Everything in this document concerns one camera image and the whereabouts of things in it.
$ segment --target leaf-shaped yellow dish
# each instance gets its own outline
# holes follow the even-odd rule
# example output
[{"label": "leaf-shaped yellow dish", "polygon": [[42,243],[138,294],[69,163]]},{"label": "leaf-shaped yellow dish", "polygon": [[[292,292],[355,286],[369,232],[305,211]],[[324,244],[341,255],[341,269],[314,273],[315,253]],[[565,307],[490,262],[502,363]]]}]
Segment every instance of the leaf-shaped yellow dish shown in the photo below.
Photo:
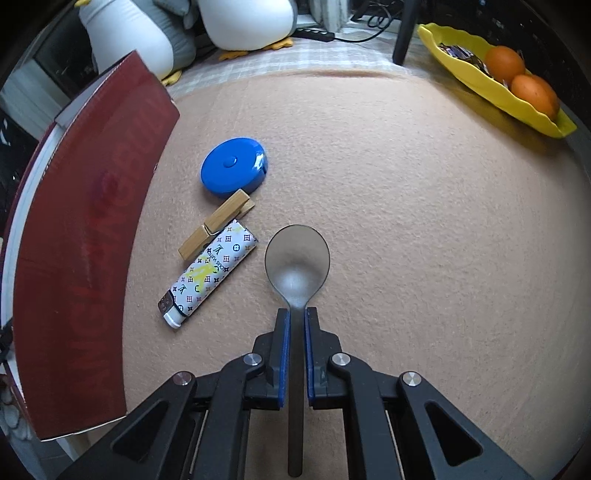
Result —
[{"label": "leaf-shaped yellow dish", "polygon": [[492,48],[484,38],[452,27],[440,27],[434,23],[419,25],[418,35],[435,58],[459,81],[517,120],[554,138],[564,138],[577,129],[562,109],[558,112],[556,123],[554,123],[547,115],[538,112],[528,102],[517,98],[504,85],[488,77],[474,65],[450,57],[438,47],[440,43],[459,45],[484,61],[486,52]]}]

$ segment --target triangular cutout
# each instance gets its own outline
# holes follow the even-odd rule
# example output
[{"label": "triangular cutout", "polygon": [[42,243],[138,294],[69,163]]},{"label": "triangular cutout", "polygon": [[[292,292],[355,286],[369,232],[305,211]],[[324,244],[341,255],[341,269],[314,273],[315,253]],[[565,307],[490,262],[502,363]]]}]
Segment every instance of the triangular cutout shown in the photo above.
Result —
[{"label": "triangular cutout", "polygon": [[448,465],[460,465],[482,453],[480,445],[460,428],[439,405],[429,402],[425,408]]},{"label": "triangular cutout", "polygon": [[113,451],[134,462],[141,462],[150,452],[166,411],[168,402],[159,401],[113,443]]}]

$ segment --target blue round object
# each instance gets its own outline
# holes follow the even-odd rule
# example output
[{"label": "blue round object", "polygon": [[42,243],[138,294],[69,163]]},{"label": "blue round object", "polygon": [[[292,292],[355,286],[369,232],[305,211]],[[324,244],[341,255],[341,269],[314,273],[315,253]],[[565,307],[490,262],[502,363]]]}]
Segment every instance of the blue round object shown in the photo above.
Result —
[{"label": "blue round object", "polygon": [[211,150],[201,166],[201,181],[210,192],[228,198],[238,189],[251,194],[265,179],[267,156],[252,138],[232,138]]}]

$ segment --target beige table surface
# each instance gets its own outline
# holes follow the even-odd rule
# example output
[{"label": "beige table surface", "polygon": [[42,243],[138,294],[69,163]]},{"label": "beige table surface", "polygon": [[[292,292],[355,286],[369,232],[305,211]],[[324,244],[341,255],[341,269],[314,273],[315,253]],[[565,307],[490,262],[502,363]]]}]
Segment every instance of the beige table surface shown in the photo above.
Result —
[{"label": "beige table surface", "polygon": [[[260,76],[199,89],[155,172],[125,299],[128,408],[178,370],[248,352],[282,303],[265,247],[326,238],[322,328],[375,370],[421,372],[536,478],[564,465],[591,406],[591,190],[578,160],[458,83],[377,72]],[[260,245],[178,331],[157,301],[177,248],[219,202],[205,155],[256,138],[269,173],[243,219]],[[307,412],[303,479],[346,478],[338,412]],[[253,412],[247,479],[287,476],[285,412]]]}]

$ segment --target lighter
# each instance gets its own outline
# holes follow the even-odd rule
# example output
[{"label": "lighter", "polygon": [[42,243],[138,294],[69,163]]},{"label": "lighter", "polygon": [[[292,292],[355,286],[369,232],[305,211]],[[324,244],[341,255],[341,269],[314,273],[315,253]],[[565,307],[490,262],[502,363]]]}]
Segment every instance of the lighter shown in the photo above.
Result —
[{"label": "lighter", "polygon": [[224,228],[158,302],[166,323],[179,328],[257,242],[237,220]]}]

